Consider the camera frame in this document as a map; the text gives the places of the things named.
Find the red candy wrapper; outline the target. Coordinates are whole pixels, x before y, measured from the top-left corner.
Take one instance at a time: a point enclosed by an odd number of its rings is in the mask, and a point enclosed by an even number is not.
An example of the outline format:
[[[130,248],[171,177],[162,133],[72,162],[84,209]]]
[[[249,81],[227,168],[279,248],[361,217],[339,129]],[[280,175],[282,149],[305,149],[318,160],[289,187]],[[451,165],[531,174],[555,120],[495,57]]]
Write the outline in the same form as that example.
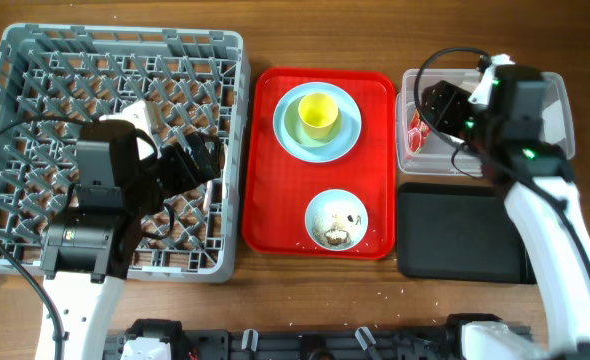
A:
[[[419,112],[414,111],[413,117],[408,125],[408,147],[412,153],[420,153],[431,132],[429,126],[421,119]]]

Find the white plastic spoon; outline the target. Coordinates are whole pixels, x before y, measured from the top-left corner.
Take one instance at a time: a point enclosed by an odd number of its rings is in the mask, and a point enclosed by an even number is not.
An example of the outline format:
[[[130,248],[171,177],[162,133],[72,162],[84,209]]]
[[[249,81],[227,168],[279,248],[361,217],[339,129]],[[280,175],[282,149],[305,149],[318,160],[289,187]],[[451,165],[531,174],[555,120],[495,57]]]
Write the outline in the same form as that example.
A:
[[[202,210],[205,213],[210,211],[210,206],[214,196],[214,183],[212,180],[208,181],[205,185],[204,200],[202,203]]]

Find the light blue plate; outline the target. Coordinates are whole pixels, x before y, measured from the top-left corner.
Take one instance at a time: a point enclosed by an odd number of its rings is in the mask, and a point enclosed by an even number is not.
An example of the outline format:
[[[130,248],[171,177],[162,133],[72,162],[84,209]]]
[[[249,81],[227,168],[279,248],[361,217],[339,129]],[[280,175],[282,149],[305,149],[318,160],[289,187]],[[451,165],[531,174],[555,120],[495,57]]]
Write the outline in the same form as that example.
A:
[[[341,112],[342,128],[339,134],[330,144],[319,148],[298,145],[285,128],[284,119],[288,106],[310,93],[331,95]],[[324,82],[309,82],[292,88],[279,100],[273,114],[273,130],[278,143],[291,156],[309,163],[327,163],[346,155],[357,143],[361,128],[362,117],[354,99],[340,87]]]

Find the yellow plastic cup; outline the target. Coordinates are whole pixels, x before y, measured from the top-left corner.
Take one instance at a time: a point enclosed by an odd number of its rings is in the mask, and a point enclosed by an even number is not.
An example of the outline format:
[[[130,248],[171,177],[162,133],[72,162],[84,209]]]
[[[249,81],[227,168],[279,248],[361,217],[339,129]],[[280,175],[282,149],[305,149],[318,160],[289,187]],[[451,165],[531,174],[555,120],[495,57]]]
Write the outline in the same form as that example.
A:
[[[339,107],[331,95],[310,93],[298,105],[298,115],[304,132],[312,139],[326,137],[334,126]]]

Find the light blue food bowl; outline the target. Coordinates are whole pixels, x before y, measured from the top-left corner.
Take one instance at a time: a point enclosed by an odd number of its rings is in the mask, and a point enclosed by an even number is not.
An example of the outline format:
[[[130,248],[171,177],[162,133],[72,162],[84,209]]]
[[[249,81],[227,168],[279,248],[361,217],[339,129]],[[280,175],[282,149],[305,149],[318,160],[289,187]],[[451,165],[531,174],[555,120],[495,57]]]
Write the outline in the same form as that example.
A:
[[[353,193],[329,189],[308,204],[304,224],[309,237],[321,248],[344,252],[366,236],[369,216],[363,202]]]

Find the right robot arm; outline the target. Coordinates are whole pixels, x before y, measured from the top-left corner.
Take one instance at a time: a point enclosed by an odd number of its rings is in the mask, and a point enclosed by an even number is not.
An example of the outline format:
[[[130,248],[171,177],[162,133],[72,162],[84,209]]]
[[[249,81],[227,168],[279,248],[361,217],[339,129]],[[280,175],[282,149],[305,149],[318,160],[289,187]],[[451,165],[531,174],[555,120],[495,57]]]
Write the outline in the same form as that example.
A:
[[[446,143],[477,157],[503,195],[534,270],[549,348],[491,320],[460,327],[465,359],[590,359],[590,237],[564,151],[542,140],[547,83],[517,64],[490,65],[474,92],[446,81],[413,97],[422,120]]]

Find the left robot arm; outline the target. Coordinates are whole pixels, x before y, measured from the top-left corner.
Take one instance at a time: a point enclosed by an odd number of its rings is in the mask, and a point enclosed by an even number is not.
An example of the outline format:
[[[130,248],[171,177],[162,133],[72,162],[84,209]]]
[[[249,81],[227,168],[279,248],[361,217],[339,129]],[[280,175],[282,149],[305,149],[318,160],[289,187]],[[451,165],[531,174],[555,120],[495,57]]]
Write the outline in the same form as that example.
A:
[[[88,123],[76,143],[79,181],[42,234],[40,269],[50,303],[37,345],[39,359],[99,359],[132,258],[146,237],[141,221],[171,212],[167,199],[221,175],[222,141],[192,132],[183,142],[141,157],[152,140],[124,120]]]

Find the grey dishwasher rack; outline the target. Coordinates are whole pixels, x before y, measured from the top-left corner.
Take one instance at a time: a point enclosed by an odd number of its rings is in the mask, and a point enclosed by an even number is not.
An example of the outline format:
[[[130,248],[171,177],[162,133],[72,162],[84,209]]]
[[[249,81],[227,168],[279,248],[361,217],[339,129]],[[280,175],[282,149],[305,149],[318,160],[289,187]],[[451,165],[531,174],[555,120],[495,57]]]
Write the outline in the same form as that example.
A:
[[[84,121],[138,100],[155,103],[161,148],[185,135],[217,136],[222,174],[173,196],[147,216],[129,275],[147,281],[222,283],[235,266],[242,143],[251,66],[233,31],[15,24],[0,43],[0,274],[14,263],[39,275],[41,231],[78,179],[75,143]]]

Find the clear plastic bin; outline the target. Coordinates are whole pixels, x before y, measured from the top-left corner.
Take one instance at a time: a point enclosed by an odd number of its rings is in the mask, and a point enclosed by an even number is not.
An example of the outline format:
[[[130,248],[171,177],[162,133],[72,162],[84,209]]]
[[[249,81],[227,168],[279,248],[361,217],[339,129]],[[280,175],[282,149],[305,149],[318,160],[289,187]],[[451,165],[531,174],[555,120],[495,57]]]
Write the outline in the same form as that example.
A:
[[[480,161],[462,152],[454,154],[454,148],[437,136],[430,134],[420,153],[412,153],[408,147],[408,125],[415,111],[413,85],[417,71],[409,69],[402,78],[401,91],[396,100],[396,146],[399,169],[410,175],[462,176],[466,173],[479,176]],[[540,139],[560,146],[566,156],[574,157],[575,134],[573,117],[563,78],[554,72],[545,72],[547,84],[542,117],[544,127]],[[478,85],[480,73],[474,69],[429,69],[423,73],[420,87],[432,86],[446,80],[469,92]]]

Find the red plastic tray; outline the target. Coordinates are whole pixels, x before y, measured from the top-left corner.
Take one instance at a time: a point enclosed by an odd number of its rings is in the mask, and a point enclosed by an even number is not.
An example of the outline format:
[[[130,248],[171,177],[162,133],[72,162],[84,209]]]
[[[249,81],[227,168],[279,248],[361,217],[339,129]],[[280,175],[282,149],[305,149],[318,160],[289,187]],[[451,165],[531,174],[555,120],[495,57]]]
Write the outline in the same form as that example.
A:
[[[312,164],[287,153],[273,130],[279,100],[294,87],[324,82],[345,90],[362,120],[356,145],[341,158]],[[246,176],[242,235],[255,251],[329,257],[305,228],[305,210],[319,193],[342,189],[365,205],[368,227],[339,257],[377,260],[395,244],[395,98],[393,82],[370,71],[274,67],[257,80]]]

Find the black rectangular tray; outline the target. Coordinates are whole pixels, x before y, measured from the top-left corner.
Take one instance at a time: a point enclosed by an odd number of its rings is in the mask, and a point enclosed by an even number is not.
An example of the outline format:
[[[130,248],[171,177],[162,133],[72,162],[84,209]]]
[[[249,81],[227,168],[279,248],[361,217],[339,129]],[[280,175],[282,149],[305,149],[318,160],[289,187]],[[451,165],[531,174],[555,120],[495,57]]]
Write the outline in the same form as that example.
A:
[[[488,187],[402,184],[396,242],[398,271],[410,278],[536,283],[523,241]]]

